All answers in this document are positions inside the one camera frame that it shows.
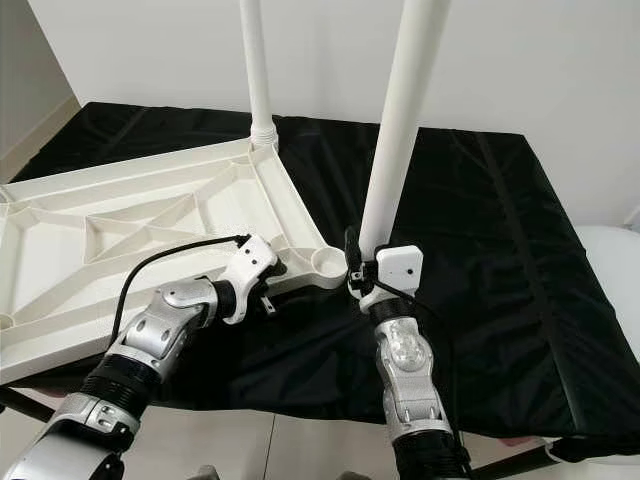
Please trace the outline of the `white plastic table top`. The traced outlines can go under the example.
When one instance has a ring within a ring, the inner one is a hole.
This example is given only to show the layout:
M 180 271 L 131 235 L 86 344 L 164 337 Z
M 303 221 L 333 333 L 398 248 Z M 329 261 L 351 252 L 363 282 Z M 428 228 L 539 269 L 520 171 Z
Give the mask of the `white plastic table top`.
M 129 271 L 134 315 L 161 284 L 219 276 L 236 250 L 229 236 L 260 236 L 282 260 L 270 294 L 347 276 L 279 155 L 248 140 L 22 180 L 1 195 L 1 383 L 104 352 Z

